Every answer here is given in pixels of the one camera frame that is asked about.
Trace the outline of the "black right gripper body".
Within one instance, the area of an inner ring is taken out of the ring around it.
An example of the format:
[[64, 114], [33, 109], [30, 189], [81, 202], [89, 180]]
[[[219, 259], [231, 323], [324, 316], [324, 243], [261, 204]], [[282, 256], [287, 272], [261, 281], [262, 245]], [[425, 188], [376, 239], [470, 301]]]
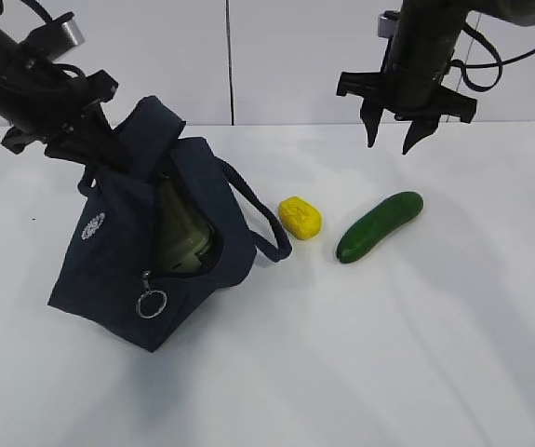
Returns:
[[442, 85], [469, 10], [455, 1], [404, 1], [378, 72], [343, 72], [336, 94], [405, 119], [451, 115], [470, 123], [477, 100]]

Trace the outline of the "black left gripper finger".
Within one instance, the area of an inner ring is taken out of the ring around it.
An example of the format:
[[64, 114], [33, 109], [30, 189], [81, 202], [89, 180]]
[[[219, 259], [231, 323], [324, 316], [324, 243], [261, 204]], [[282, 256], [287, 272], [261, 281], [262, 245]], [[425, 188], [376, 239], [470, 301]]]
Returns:
[[84, 166], [100, 164], [108, 148], [105, 138], [96, 135], [64, 134], [50, 142], [45, 156]]
[[118, 140], [99, 104], [87, 111], [85, 134], [96, 159], [115, 170], [130, 167], [130, 155]]

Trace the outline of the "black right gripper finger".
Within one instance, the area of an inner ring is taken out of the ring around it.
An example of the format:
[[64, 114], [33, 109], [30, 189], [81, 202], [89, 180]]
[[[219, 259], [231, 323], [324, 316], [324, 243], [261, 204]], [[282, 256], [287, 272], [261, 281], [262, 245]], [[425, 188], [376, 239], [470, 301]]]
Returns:
[[368, 148], [372, 148], [375, 144], [383, 111], [384, 108], [377, 103], [362, 102], [360, 118], [366, 129]]
[[405, 156], [417, 143], [433, 135], [438, 126], [438, 118], [412, 119], [403, 143], [402, 155]]

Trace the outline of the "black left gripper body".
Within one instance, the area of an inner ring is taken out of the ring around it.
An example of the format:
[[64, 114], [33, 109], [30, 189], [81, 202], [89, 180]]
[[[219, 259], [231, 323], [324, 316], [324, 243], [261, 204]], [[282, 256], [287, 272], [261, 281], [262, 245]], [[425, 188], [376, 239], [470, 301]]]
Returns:
[[118, 83], [105, 71], [85, 75], [73, 70], [57, 88], [28, 88], [10, 102], [11, 128], [2, 145], [20, 154], [30, 144], [48, 145], [64, 134], [85, 134], [87, 111], [111, 101]]

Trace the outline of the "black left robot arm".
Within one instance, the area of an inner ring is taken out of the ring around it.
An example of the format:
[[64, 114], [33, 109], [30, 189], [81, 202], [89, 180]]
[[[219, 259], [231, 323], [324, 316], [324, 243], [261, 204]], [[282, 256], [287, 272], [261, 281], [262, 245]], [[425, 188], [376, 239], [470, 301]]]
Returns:
[[84, 41], [72, 12], [53, 19], [34, 9], [44, 22], [22, 41], [0, 29], [0, 116], [10, 125], [3, 146], [20, 154], [40, 142], [51, 158], [126, 170], [131, 157], [102, 110], [117, 82], [60, 62]]

